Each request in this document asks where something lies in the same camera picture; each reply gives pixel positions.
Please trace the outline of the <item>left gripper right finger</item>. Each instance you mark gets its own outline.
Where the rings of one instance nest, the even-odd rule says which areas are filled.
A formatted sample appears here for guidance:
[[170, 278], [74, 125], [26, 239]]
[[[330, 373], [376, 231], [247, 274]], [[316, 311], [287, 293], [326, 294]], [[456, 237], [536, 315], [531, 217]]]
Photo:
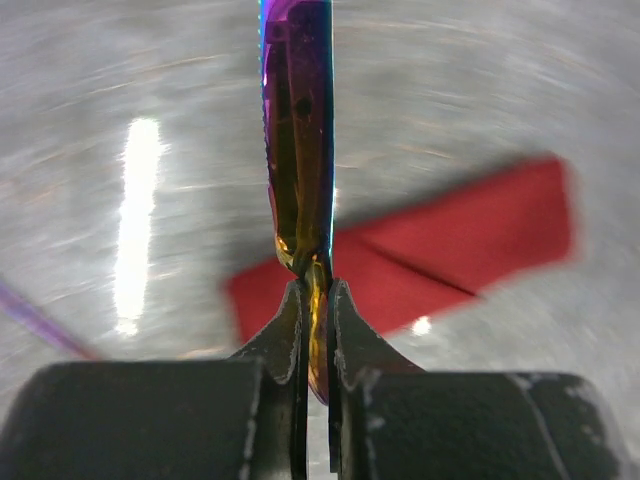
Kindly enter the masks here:
[[629, 479], [600, 393], [562, 372], [427, 371], [329, 295], [330, 468], [342, 479]]

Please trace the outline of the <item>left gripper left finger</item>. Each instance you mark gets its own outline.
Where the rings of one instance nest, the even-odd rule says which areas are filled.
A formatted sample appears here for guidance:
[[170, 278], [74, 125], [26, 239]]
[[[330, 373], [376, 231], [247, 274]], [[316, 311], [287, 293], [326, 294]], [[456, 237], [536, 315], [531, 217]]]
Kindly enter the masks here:
[[302, 479], [306, 294], [233, 355], [58, 363], [19, 392], [1, 431], [5, 479]]

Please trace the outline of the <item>dark red cloth napkin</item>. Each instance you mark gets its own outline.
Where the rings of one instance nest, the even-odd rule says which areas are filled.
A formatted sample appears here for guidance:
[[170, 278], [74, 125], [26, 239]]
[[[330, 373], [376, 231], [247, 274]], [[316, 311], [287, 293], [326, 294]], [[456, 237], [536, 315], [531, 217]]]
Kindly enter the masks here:
[[492, 285], [565, 260], [572, 250], [569, 170], [552, 154], [433, 200], [339, 231], [333, 266], [380, 333], [479, 297]]

